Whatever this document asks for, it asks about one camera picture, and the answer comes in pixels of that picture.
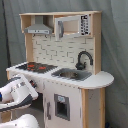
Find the gray curtain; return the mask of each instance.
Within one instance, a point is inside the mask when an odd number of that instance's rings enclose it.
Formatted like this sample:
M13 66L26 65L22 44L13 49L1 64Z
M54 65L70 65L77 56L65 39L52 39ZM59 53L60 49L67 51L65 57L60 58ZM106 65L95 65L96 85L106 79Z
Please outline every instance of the gray curtain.
M115 77L106 88L106 121L114 128L128 127L128 1L127 0L4 0L11 64L25 61L20 13L102 12L102 70Z
M0 1L0 87L7 81L6 68L8 67L3 11L2 1Z

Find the sink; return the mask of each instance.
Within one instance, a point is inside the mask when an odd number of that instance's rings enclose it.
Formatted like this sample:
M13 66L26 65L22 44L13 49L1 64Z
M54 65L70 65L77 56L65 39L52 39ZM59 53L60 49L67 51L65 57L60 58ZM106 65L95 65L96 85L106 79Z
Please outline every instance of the sink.
M92 75L91 72L83 71L83 70L76 70L76 69L69 69L69 68L62 68L54 73L52 76L69 79L69 80L76 80L76 81L83 81Z

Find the toy kitchen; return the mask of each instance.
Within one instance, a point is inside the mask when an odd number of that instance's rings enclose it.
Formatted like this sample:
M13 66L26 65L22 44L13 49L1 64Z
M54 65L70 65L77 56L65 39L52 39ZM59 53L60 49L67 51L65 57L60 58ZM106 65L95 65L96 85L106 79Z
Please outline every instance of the toy kitchen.
M38 122L45 128L105 128L105 87L114 77L101 71L101 12L20 17L27 62L7 73L23 74L43 95L38 104L44 111L37 116L44 119Z

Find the backsplash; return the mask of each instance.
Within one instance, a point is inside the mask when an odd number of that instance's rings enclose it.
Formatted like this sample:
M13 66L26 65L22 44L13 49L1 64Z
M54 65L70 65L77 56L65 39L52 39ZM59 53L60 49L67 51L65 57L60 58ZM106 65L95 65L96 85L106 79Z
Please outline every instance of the backsplash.
M55 36L33 34L32 41L34 61L38 63L74 68L81 51L89 52L92 57L94 55L93 38L79 37L56 42ZM88 56L82 55L81 62L86 62L86 70L92 71Z

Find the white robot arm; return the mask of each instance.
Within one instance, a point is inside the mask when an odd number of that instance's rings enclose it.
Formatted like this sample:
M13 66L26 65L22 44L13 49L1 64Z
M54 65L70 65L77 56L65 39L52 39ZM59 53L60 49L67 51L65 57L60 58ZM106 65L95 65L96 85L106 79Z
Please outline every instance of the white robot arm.
M31 105L32 100L37 99L38 93L22 74L10 79L7 84L0 88L0 112L13 109L26 108Z
M32 115L26 114L17 120L2 123L0 128L40 128L36 118Z

